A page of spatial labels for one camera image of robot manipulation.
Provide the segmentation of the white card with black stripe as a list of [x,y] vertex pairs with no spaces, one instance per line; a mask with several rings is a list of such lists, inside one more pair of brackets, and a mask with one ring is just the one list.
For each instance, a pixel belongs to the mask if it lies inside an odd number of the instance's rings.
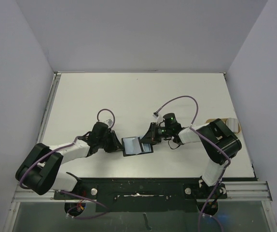
[[143,153],[148,153],[152,151],[152,147],[150,144],[142,144]]

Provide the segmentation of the black leather card holder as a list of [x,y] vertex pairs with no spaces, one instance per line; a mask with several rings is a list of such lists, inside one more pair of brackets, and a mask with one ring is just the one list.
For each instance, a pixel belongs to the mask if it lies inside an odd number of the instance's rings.
[[152,145],[151,145],[152,147],[151,152],[143,153],[142,143],[140,141],[140,138],[141,137],[138,137],[138,136],[122,138],[122,145],[124,146],[124,150],[123,150],[124,157],[153,153]]

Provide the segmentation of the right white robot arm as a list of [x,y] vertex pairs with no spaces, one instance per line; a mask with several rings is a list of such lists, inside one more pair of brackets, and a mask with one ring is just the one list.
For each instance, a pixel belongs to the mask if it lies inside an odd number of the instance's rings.
[[221,181],[231,159],[241,150],[242,144],[235,132],[225,122],[217,118],[198,127],[183,127],[174,113],[163,116],[162,122],[152,122],[146,134],[140,139],[144,144],[156,145],[162,140],[173,141],[178,146],[201,142],[208,157],[208,165],[199,185],[199,192],[209,198],[216,192],[216,184]]

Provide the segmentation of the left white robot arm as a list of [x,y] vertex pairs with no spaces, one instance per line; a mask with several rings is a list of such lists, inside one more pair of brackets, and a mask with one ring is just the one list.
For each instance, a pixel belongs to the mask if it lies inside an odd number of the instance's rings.
[[87,158],[98,150],[106,153],[123,151],[109,121],[96,122],[91,131],[77,136],[73,142],[48,146],[34,145],[16,171],[15,178],[23,189],[30,189],[39,195],[49,190],[64,190],[69,197],[76,199],[82,194],[82,186],[75,175],[60,172],[61,165],[80,158]]

